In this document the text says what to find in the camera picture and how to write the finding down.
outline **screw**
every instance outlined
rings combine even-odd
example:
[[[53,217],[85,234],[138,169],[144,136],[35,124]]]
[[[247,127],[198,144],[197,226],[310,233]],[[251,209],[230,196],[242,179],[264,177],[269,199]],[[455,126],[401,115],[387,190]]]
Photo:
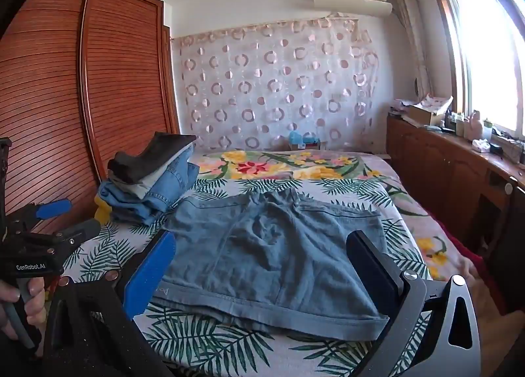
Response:
[[[104,275],[107,281],[114,281],[119,277],[119,272],[117,270],[109,270]]]
[[[452,282],[455,283],[456,285],[460,286],[460,287],[462,285],[465,285],[465,279],[463,278],[463,276],[460,276],[460,275],[452,276]]]
[[[406,279],[410,279],[411,281],[415,281],[417,279],[417,273],[413,270],[405,270],[403,272],[403,276],[405,276]]]
[[[58,281],[58,284],[61,287],[65,287],[67,284],[69,284],[69,276],[62,276],[60,280]]]

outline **light blue denim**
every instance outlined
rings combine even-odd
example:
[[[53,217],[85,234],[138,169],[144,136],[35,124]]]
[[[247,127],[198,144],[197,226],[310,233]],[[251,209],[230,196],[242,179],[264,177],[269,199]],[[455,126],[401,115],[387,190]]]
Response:
[[[199,166],[188,162],[192,153],[193,146],[175,158],[143,199],[122,191],[111,180],[103,181],[98,194],[112,207],[111,218],[148,226],[157,221],[195,184]]]
[[[358,229],[387,250],[376,212],[287,189],[184,198],[164,228],[177,242],[154,293],[165,306],[249,330],[348,341],[375,340],[388,321],[346,254],[347,236]]]
[[[109,171],[108,178],[113,181],[113,183],[120,189],[125,192],[129,192],[137,196],[139,199],[144,199],[146,193],[155,185],[156,181],[164,174],[167,170],[167,167],[173,162],[179,155],[182,155],[186,149],[192,148],[193,144],[188,144],[186,147],[182,148],[175,152],[175,154],[160,168],[148,174],[143,179],[139,180],[138,183],[128,184],[120,180],[112,171]]]

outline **human hand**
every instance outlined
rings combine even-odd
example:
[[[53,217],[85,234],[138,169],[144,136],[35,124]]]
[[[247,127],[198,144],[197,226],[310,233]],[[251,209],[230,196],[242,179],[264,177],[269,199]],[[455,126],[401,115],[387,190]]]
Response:
[[[27,283],[27,289],[30,292],[32,299],[25,304],[25,311],[27,314],[27,323],[36,326],[40,331],[44,332],[44,323],[46,322],[46,309],[44,302],[46,301],[46,293],[44,292],[44,278],[34,277]],[[6,282],[0,280],[0,300],[15,303],[20,297],[18,288],[12,287]],[[18,337],[11,323],[7,319],[4,308],[0,305],[0,328],[11,340],[17,340]]]

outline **bedspread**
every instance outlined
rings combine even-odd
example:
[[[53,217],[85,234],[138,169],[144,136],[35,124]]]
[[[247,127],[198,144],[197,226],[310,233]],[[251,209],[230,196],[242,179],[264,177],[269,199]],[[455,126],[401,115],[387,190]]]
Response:
[[[499,316],[472,262],[459,254],[439,224],[406,193],[385,161],[372,155],[334,151],[241,150],[194,155],[191,161],[200,166],[200,174],[186,196],[200,200],[255,189],[293,187],[317,200],[378,210],[388,253],[401,269],[444,280],[459,273],[467,279],[478,319]],[[86,242],[69,257],[65,275],[75,281],[87,281],[99,279],[109,269],[121,268],[162,228],[165,218],[150,227],[110,222],[103,226],[99,237]],[[392,374],[409,366],[427,320],[428,314],[422,314]],[[342,377],[352,372],[371,346],[368,342],[323,340],[302,334],[282,336],[245,331],[155,303],[135,317],[135,322],[162,359],[180,367],[187,375]]]

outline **window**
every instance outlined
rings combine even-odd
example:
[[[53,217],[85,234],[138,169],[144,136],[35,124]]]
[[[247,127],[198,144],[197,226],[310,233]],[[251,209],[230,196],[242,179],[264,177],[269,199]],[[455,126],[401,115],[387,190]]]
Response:
[[[438,0],[448,30],[456,110],[479,110],[522,137],[525,41],[498,0]]]

